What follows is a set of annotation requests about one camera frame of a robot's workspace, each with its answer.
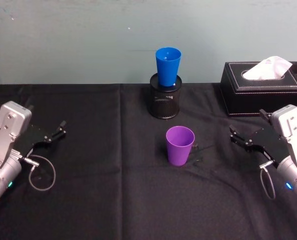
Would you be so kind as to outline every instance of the blue cup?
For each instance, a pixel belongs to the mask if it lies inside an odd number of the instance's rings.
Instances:
[[[170,87],[177,80],[181,52],[173,47],[163,47],[156,51],[158,83]]]

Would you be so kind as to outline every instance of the purple cup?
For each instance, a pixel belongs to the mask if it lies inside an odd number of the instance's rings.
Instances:
[[[189,157],[195,136],[185,126],[174,126],[166,132],[168,161],[174,166],[184,165]]]

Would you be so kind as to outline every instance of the plastic cup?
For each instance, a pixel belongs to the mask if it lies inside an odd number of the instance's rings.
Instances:
[[[174,166],[184,165],[189,157],[195,136],[185,126],[174,126],[166,132],[168,161]]]
[[[164,87],[175,84],[177,79],[181,52],[173,47],[163,47],[156,51],[158,83]]]

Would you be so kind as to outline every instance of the blue led light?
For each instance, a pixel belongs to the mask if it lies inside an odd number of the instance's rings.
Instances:
[[[288,189],[293,189],[293,187],[291,186],[291,184],[289,184],[288,182],[286,183],[286,186]]]

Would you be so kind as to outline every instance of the white tissue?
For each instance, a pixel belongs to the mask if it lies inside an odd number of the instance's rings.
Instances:
[[[243,74],[247,80],[279,80],[292,63],[279,56],[271,56]]]

